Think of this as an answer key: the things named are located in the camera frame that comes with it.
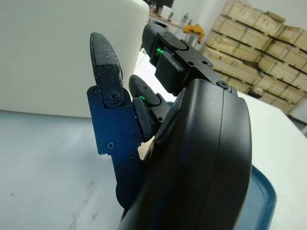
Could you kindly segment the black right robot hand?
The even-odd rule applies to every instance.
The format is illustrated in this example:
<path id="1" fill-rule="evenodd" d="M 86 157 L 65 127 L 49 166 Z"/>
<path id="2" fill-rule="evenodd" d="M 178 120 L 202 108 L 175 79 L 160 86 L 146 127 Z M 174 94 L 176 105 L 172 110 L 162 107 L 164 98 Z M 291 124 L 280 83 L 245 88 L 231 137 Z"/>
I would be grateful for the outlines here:
<path id="1" fill-rule="evenodd" d="M 99 154 L 111 157 L 120 230 L 231 230 L 252 168 L 247 104 L 212 63 L 150 23 L 142 47 L 169 106 L 138 76 L 129 88 L 106 37 L 90 35 L 95 86 L 87 91 Z"/>

